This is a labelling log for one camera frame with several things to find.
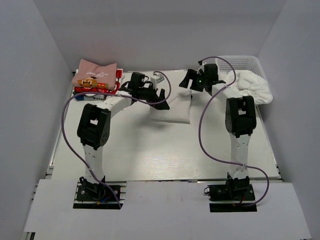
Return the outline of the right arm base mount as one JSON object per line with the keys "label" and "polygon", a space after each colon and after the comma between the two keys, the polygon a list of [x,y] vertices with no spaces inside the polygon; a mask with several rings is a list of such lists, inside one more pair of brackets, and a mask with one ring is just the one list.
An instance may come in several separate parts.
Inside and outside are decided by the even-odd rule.
{"label": "right arm base mount", "polygon": [[257,205],[253,186],[233,197],[224,184],[212,184],[204,188],[203,193],[209,198],[209,211],[211,213],[250,213],[257,212]]}

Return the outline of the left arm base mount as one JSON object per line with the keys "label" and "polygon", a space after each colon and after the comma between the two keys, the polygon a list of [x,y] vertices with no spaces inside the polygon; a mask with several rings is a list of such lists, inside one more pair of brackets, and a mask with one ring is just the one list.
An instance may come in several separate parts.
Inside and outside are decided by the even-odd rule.
{"label": "left arm base mount", "polygon": [[[111,184],[110,187],[118,198],[120,205],[123,206],[126,196],[126,185],[124,183]],[[102,190],[102,193],[94,193],[78,182],[73,201],[73,209],[119,210],[120,207],[114,194],[107,187]]]}

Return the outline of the white and green raglan t-shirt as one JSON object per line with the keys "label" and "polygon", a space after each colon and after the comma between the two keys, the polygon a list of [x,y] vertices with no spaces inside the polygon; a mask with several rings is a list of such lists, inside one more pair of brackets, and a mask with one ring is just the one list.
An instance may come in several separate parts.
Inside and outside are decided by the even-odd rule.
{"label": "white and green raglan t-shirt", "polygon": [[190,123],[191,90],[182,90],[172,93],[167,103],[169,110],[150,109],[150,118],[153,121],[175,124]]}

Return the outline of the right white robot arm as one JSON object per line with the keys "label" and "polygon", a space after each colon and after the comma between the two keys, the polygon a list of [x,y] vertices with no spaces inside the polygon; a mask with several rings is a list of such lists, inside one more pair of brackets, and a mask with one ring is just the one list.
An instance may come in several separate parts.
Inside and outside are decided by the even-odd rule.
{"label": "right white robot arm", "polygon": [[249,141],[257,126],[254,98],[242,96],[219,79],[218,66],[203,64],[199,70],[188,69],[181,88],[206,91],[225,104],[225,128],[230,136],[231,168],[227,173],[226,195],[236,200],[249,188],[247,170]]}

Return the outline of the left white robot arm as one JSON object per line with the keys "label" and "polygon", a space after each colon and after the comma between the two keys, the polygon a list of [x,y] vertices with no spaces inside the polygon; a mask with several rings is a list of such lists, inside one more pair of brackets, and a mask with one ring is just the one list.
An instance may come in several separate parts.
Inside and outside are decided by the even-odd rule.
{"label": "left white robot arm", "polygon": [[130,81],[123,83],[104,102],[98,105],[88,103],[83,108],[77,136],[84,149],[86,170],[80,183],[89,186],[88,193],[96,200],[103,198],[106,193],[103,147],[110,136],[112,117],[136,102],[160,111],[170,109],[167,99],[171,94],[165,95],[163,88],[157,94],[158,83],[169,78],[161,71],[154,71],[150,80],[144,81],[145,77],[145,74],[133,72]]}

